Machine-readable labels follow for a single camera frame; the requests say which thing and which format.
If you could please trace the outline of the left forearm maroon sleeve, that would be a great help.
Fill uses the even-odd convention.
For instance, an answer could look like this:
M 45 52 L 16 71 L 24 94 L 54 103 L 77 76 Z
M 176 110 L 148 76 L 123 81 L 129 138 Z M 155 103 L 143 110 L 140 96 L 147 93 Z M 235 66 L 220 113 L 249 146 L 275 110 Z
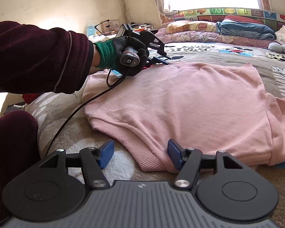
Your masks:
M 72 94 L 84 84 L 93 44 L 84 34 L 0 22 L 0 93 Z

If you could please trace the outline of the left gloved hand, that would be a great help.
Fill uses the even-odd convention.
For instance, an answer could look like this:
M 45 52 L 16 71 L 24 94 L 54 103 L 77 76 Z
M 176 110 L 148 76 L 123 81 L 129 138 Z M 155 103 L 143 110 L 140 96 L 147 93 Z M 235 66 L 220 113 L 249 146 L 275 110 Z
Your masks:
M 126 67 L 120 63 L 120 57 L 128 46 L 134 48 L 139 56 L 139 64 L 136 67 Z M 145 44 L 130 36 L 120 36 L 105 42 L 97 42 L 93 45 L 93 60 L 89 73 L 110 68 L 122 75 L 133 77 L 142 71 L 148 57 L 149 51 Z

